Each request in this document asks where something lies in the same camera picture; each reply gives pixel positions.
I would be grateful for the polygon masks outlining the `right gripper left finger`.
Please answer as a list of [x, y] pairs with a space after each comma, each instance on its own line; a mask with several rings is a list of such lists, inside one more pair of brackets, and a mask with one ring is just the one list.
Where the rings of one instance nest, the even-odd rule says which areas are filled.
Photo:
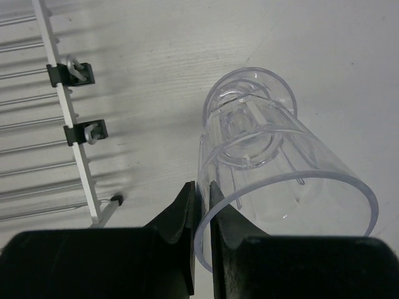
[[1, 254], [2, 298], [189, 298], [196, 186], [143, 227], [25, 231]]

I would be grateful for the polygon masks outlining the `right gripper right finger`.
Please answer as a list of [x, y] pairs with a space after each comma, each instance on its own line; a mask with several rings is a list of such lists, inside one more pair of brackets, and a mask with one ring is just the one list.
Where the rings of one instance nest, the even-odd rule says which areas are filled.
[[397, 298], [398, 257], [367, 235], [272, 235], [234, 207], [210, 220], [215, 298]]

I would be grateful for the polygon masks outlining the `clear glass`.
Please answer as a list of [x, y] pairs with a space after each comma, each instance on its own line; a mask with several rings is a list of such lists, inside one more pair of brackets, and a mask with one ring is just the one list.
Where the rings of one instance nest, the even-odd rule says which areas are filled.
[[205, 215], [195, 252], [212, 269], [210, 222], [232, 208], [269, 235], [368, 236], [375, 193], [283, 102], [252, 92], [209, 98], [199, 144]]
[[267, 69], [245, 67], [226, 74], [213, 85], [204, 102], [202, 123], [228, 100], [249, 94], [279, 102], [297, 116], [296, 98], [282, 77]]

